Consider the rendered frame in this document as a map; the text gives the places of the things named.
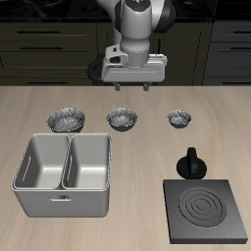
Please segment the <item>white two-bin basket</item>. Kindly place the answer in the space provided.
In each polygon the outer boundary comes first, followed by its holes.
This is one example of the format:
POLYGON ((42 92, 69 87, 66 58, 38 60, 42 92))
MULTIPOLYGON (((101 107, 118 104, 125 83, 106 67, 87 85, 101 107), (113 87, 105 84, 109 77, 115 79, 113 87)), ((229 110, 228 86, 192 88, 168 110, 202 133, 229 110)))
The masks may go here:
POLYGON ((12 188, 31 218, 102 218, 109 210, 112 137, 35 133, 12 188))

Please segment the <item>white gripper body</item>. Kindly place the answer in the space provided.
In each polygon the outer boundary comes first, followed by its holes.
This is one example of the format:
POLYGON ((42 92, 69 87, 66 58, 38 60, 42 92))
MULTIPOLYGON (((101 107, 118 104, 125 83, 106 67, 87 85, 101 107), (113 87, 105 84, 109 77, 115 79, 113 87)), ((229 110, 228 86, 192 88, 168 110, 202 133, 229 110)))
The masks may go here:
POLYGON ((161 82, 165 79, 168 58, 163 54, 150 54, 142 67, 107 63, 103 60, 101 79, 105 82, 161 82))

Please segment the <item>dark grey stove plate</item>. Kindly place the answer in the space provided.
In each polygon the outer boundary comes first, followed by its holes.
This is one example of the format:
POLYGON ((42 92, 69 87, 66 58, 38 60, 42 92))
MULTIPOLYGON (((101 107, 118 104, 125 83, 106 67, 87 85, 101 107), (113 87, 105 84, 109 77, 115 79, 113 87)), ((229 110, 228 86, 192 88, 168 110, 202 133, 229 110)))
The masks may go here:
POLYGON ((171 244, 245 244, 227 179, 164 179, 171 244))

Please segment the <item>small grey speckled bowl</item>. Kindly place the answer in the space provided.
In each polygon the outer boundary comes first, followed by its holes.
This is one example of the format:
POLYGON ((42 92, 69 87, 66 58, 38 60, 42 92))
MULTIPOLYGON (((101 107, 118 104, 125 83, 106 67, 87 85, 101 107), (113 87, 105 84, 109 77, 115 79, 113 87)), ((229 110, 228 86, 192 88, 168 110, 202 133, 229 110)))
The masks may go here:
POLYGON ((191 116, 184 110, 171 111, 167 118, 175 128, 185 128, 191 122, 191 116))

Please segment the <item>large grey speckled bowl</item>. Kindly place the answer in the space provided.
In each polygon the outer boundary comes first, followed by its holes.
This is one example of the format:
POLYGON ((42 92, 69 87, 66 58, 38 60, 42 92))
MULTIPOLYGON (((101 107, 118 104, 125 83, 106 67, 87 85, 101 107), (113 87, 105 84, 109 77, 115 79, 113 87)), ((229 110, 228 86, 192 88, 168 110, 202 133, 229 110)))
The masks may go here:
POLYGON ((85 114, 77 108, 62 108, 52 113, 47 124, 53 132, 80 132, 85 123, 85 114))

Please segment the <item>round black stove knob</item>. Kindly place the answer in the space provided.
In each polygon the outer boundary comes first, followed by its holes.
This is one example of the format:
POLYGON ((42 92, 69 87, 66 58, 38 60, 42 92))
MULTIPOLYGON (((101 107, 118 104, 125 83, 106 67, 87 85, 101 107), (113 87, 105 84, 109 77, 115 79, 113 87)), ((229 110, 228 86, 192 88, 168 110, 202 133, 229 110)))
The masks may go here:
POLYGON ((176 171, 185 179, 202 179, 206 175, 207 167, 205 162, 197 157, 196 149, 189 147, 186 155, 178 160, 176 171))

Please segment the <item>medium grey speckled bowl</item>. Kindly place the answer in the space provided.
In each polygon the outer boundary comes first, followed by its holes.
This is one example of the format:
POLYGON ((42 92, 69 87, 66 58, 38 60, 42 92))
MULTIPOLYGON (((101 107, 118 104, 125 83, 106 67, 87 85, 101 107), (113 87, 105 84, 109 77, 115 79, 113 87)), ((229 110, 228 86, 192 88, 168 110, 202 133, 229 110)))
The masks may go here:
POLYGON ((137 115, 128 108, 112 110, 106 117, 107 122, 117 131, 127 131, 133 128, 137 121, 137 115))

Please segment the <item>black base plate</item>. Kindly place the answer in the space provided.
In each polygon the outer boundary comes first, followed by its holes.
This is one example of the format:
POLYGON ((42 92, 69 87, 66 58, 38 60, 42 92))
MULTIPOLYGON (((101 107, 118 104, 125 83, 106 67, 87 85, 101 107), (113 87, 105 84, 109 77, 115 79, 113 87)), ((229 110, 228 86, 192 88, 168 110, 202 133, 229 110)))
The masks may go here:
POLYGON ((104 53, 99 54, 97 59, 88 66, 87 74, 94 85, 104 85, 104 81, 101 78, 104 57, 104 53))

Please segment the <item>dark kitchen cupboards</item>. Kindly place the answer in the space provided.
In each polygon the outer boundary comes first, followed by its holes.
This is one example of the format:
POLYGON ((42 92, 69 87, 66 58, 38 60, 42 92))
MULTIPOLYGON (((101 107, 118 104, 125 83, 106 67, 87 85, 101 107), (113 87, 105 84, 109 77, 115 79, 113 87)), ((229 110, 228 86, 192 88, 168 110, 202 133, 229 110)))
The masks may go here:
MULTIPOLYGON (((168 58, 160 85, 199 85, 214 36, 226 41, 228 65, 251 58, 247 24, 216 6, 221 0, 172 0, 176 18, 152 32, 150 53, 168 58)), ((96 0, 0 0, 0 85, 94 85, 88 66, 114 44, 113 22, 96 0)))

